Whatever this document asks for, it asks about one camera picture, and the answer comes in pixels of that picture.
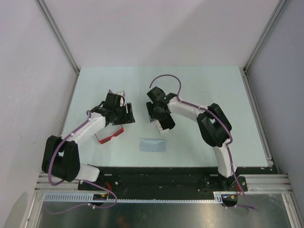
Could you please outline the blue cleaning cloth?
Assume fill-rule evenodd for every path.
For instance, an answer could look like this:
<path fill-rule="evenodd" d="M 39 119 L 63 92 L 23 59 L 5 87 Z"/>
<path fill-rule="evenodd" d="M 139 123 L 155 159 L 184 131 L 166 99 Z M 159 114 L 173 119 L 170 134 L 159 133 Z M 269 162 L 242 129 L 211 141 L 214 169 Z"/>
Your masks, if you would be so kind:
<path fill-rule="evenodd" d="M 139 150 L 141 152 L 165 152 L 166 141 L 162 139 L 141 138 Z"/>

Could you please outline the white geometric glasses case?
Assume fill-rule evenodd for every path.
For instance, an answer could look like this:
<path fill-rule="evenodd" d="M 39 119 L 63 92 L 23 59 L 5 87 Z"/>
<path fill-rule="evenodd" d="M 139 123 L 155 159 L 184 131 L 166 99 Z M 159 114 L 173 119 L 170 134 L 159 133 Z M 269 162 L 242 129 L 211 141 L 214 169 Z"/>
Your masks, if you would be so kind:
<path fill-rule="evenodd" d="M 154 120 L 154 124 L 160 134 L 164 134 L 170 130 L 170 124 L 165 120 Z"/>

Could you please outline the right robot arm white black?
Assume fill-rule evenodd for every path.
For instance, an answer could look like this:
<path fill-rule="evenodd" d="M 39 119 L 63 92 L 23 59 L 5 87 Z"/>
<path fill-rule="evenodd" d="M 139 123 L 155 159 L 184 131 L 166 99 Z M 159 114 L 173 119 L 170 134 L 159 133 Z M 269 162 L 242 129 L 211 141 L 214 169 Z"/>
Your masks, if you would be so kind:
<path fill-rule="evenodd" d="M 177 94 L 165 92 L 159 87 L 151 89 L 146 103 L 150 122 L 154 122 L 160 133 L 165 133 L 175 127 L 172 114 L 178 114 L 195 121 L 198 124 L 202 139 L 213 148 L 221 175 L 219 185 L 223 190 L 231 190 L 236 185 L 233 173 L 237 166 L 231 161 L 231 153 L 227 146 L 232 142 L 232 126 L 220 106 L 213 103 L 200 106 L 186 102 Z"/>

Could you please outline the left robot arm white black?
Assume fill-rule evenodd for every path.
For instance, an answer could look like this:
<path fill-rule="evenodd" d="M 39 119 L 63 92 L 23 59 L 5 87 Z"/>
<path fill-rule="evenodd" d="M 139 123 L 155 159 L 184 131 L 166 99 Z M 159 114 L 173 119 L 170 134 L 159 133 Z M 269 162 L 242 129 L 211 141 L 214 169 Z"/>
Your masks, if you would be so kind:
<path fill-rule="evenodd" d="M 86 115 L 85 121 L 76 129 L 66 135 L 52 135 L 46 141 L 42 171 L 52 186 L 78 180 L 88 181 L 95 190 L 101 189 L 105 178 L 99 175 L 98 168 L 80 161 L 79 147 L 109 124 L 135 123 L 132 104 L 125 101 L 123 91 L 114 93 L 109 90 L 106 99 L 88 110 Z"/>

